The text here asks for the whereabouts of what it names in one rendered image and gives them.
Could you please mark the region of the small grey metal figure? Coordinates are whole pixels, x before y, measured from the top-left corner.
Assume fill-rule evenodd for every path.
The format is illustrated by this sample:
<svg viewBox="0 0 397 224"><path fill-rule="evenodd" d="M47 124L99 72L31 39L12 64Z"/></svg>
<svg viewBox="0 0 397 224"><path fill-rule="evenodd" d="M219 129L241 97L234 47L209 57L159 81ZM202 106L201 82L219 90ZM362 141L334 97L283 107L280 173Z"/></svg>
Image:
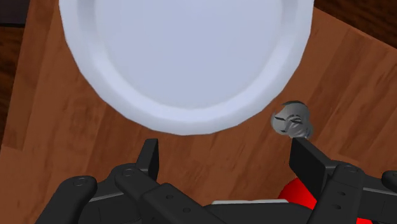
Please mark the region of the small grey metal figure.
<svg viewBox="0 0 397 224"><path fill-rule="evenodd" d="M280 135L309 138L313 134L309 108L300 101L285 102L270 119L272 128Z"/></svg>

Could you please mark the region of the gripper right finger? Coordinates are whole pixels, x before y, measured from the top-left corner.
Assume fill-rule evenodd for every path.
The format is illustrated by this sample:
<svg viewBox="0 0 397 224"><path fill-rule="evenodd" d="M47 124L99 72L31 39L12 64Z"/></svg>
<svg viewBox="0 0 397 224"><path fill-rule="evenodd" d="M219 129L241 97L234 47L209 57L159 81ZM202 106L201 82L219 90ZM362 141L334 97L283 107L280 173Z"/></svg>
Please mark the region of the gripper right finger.
<svg viewBox="0 0 397 224"><path fill-rule="evenodd" d="M316 199L307 224L397 224L397 171L381 178L332 160L306 138L293 138L289 166Z"/></svg>

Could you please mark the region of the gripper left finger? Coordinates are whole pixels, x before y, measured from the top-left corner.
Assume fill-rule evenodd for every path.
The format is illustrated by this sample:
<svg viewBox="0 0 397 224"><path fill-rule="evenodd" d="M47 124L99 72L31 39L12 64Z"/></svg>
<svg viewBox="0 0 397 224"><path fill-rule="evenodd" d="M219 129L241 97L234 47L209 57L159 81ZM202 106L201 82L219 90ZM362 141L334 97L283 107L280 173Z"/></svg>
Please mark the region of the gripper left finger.
<svg viewBox="0 0 397 224"><path fill-rule="evenodd" d="M171 184L158 184L158 140L145 140L134 165L114 176L115 186L136 204L142 224L226 224ZM78 224L97 191L92 176L61 182L34 224Z"/></svg>

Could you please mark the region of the red round object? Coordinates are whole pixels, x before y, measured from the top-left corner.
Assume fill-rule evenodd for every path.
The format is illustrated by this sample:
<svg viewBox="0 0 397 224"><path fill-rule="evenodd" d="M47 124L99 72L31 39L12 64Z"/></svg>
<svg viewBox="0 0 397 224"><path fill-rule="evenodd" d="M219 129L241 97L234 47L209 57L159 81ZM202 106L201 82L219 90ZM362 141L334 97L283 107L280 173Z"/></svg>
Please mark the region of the red round object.
<svg viewBox="0 0 397 224"><path fill-rule="evenodd" d="M343 194L345 192L336 192L335 196L337 199L344 199L347 195ZM309 192L306 186L299 180L295 178L286 184L281 190L278 199L285 199L290 203L299 204L304 207L308 207L313 210L316 207L317 199ZM341 211L342 206L340 204L331 203L330 206L335 211ZM356 224L373 224L371 220L358 218L356 216Z"/></svg>

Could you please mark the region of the white round plate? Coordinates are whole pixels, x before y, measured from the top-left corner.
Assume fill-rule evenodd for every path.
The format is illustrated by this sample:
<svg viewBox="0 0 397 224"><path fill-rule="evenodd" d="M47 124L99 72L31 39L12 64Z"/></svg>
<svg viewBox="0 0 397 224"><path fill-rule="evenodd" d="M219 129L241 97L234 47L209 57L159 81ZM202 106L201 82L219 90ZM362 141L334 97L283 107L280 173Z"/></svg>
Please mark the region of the white round plate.
<svg viewBox="0 0 397 224"><path fill-rule="evenodd" d="M235 127L299 66L314 0L59 0L66 43L125 118L180 136Z"/></svg>

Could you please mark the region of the brown wooden table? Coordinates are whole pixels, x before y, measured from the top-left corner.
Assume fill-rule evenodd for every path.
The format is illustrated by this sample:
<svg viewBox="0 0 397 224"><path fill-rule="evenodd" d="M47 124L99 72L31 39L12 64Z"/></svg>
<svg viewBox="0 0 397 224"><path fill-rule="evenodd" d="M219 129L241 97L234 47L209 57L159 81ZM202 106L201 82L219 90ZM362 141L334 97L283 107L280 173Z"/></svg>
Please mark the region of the brown wooden table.
<svg viewBox="0 0 397 224"><path fill-rule="evenodd" d="M0 224L34 224L63 180L104 179L147 138L159 140L159 182L201 204L276 198L294 174L291 141L270 116L291 100L308 105L311 140L329 157L375 177L397 170L397 49L320 10L299 68L266 109L222 132L173 136L102 101L66 45L57 0L31 0L0 149Z"/></svg>

